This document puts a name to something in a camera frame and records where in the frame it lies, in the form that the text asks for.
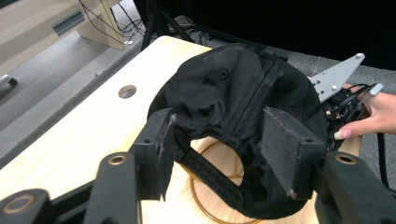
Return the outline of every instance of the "human hand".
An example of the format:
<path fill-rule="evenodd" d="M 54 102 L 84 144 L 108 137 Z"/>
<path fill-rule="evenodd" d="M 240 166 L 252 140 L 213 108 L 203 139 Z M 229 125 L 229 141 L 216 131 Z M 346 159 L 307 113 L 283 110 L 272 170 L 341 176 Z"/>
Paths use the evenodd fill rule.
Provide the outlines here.
<path fill-rule="evenodd" d="M 396 95 L 380 92 L 364 102 L 364 107 L 366 117 L 344 125 L 334 134 L 335 139 L 347 139 L 367 133 L 396 134 Z"/>

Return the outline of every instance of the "metal bracket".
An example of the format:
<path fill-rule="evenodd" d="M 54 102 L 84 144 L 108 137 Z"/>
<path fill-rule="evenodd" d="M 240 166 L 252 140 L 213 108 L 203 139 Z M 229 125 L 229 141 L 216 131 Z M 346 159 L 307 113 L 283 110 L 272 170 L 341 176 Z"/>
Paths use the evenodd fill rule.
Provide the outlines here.
<path fill-rule="evenodd" d="M 319 73 L 310 78 L 312 85 L 318 93 L 321 103 L 339 92 L 347 80 L 359 67 L 364 54 L 358 53 L 355 56 Z"/>

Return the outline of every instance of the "hat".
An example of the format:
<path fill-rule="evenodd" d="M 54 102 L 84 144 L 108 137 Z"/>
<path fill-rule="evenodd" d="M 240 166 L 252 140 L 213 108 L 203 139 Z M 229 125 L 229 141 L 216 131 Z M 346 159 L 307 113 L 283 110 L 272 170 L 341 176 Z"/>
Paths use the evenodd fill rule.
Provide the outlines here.
<path fill-rule="evenodd" d="M 306 200 L 288 197 L 261 154 L 265 107 L 291 114 L 327 141 L 318 94 L 303 73 L 262 49 L 226 45 L 184 62 L 157 93 L 148 116 L 168 107 L 177 117 L 175 161 L 229 206 L 261 219 L 289 216 L 304 206 Z M 190 147 L 191 140 L 207 136 L 219 139 L 240 157 L 244 176 L 239 186 Z"/>

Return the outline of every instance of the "wooden table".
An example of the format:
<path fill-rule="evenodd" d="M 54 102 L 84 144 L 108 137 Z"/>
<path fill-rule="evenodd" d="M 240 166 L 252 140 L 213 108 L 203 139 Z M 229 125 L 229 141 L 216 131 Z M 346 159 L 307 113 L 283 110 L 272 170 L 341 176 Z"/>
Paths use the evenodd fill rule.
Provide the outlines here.
<path fill-rule="evenodd" d="M 93 180 L 103 157 L 129 149 L 146 123 L 149 104 L 166 80 L 183 62 L 207 50 L 168 36 L 158 38 L 0 170 L 0 199 L 32 188 L 46 189 L 53 199 Z M 120 98 L 120 90 L 131 85 L 136 87 L 135 95 Z M 202 150 L 212 141 L 192 144 Z M 193 200 L 189 179 L 175 163 L 166 202 L 142 202 L 144 223 L 213 223 Z M 240 218 L 233 216 L 233 222 Z M 317 222 L 313 201 L 298 214 L 274 221 Z"/>

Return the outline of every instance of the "painted fingernail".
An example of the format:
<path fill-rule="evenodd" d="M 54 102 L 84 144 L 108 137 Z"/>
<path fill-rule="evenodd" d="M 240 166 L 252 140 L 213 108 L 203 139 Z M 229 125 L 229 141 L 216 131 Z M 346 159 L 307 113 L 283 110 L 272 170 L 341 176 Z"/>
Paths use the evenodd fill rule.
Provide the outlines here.
<path fill-rule="evenodd" d="M 351 135 L 352 135 L 352 131 L 350 131 L 350 130 L 343 130 L 343 131 L 336 132 L 336 133 L 334 134 L 334 139 L 335 139 L 335 140 L 346 139 L 346 138 L 350 137 Z"/>

